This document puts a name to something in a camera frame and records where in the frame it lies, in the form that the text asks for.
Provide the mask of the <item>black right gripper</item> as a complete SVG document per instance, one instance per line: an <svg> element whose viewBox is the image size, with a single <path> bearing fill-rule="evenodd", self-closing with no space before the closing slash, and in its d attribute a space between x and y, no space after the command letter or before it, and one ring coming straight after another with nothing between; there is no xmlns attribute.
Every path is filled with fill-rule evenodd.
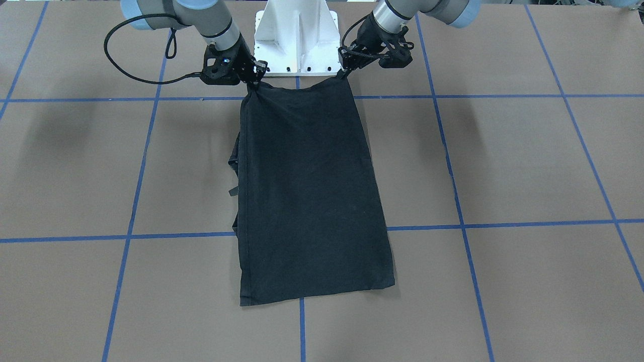
<svg viewBox="0 0 644 362"><path fill-rule="evenodd" d="M206 85L249 84L257 90L268 70L268 63L252 55L242 35L226 50L218 50L214 44L206 46L200 80Z"/></svg>

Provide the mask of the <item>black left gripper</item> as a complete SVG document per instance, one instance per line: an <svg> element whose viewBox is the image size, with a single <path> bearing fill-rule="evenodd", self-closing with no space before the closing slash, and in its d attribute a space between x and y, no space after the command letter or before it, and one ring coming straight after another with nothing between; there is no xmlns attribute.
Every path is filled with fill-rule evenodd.
<svg viewBox="0 0 644 362"><path fill-rule="evenodd" d="M373 14L365 16L352 46L338 49L341 64L338 79L345 79L352 71L373 62L381 68L405 68L413 60L411 51L414 49L414 43L406 39L407 32L407 25L402 25L391 34L378 25Z"/></svg>

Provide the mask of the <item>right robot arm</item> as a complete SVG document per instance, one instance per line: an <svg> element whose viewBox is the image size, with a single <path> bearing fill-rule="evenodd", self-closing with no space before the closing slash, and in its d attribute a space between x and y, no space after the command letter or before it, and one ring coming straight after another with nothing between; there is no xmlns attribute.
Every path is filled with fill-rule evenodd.
<svg viewBox="0 0 644 362"><path fill-rule="evenodd" d="M121 12L126 19L108 32L104 39L104 53L122 74L133 80L155 85L173 84L189 78L199 78L207 85L238 85L243 82L256 88L267 72L268 64L257 60L232 14L223 1L121 1ZM117 30L126 25L138 30L169 29L166 59L177 54L176 32L193 27L206 43L202 69L166 81L152 81L133 76L111 57L108 44Z"/></svg>

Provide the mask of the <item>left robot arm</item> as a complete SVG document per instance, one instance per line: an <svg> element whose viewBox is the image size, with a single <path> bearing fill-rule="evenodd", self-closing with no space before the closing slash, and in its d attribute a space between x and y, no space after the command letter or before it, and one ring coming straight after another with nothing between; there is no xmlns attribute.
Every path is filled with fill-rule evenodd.
<svg viewBox="0 0 644 362"><path fill-rule="evenodd" d="M341 69L336 78L345 79L352 71L374 62L385 69L409 65L415 46L406 39L407 23L418 13L464 28L473 23L480 7L481 1L377 1L374 9L341 37Z"/></svg>

